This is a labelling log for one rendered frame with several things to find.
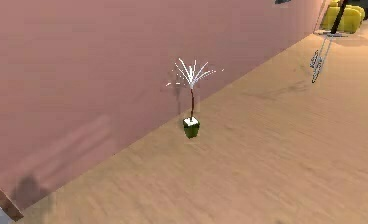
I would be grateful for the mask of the white plant in green pot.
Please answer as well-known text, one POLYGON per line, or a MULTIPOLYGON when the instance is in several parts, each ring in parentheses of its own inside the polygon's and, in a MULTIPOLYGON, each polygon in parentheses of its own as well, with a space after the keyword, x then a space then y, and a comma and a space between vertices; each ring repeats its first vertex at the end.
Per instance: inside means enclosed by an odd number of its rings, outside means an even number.
POLYGON ((165 84, 165 87, 187 87, 189 89, 189 116, 181 120, 184 134, 188 139, 197 137, 201 127, 200 120, 195 117, 195 87, 201 80, 217 73, 217 70, 209 69, 208 65, 208 61, 202 65, 198 65, 197 60, 194 59, 193 63, 187 64, 182 58, 178 58, 174 63, 174 69, 171 70, 175 75, 175 79, 165 84))

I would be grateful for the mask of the black floor lamp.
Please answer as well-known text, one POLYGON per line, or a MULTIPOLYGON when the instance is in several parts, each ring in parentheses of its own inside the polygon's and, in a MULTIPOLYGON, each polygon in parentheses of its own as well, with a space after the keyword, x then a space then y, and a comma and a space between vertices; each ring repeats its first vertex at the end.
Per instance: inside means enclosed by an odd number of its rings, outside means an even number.
POLYGON ((344 14, 344 11, 345 11, 345 8, 346 8, 348 2, 349 2, 349 0, 338 0, 335 4, 333 4, 333 3, 329 4, 330 8, 332 8, 332 7, 338 7, 339 8, 338 14, 335 18, 335 21, 332 25, 332 28, 331 28, 330 32, 328 33, 329 37, 338 36, 337 31, 338 31, 338 28, 339 28, 339 24, 340 24, 341 18, 344 14))

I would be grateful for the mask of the yellow sofa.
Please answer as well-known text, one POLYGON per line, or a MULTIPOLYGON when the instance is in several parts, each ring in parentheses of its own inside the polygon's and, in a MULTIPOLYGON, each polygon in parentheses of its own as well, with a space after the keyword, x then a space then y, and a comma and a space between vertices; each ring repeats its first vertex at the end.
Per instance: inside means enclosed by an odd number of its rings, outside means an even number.
MULTIPOLYGON (((327 11, 322 19, 320 28, 331 30, 341 7, 341 0, 331 0, 327 11)), ((348 1, 337 28, 340 32, 355 33, 362 24, 365 17, 365 11, 361 6, 357 6, 348 1)))

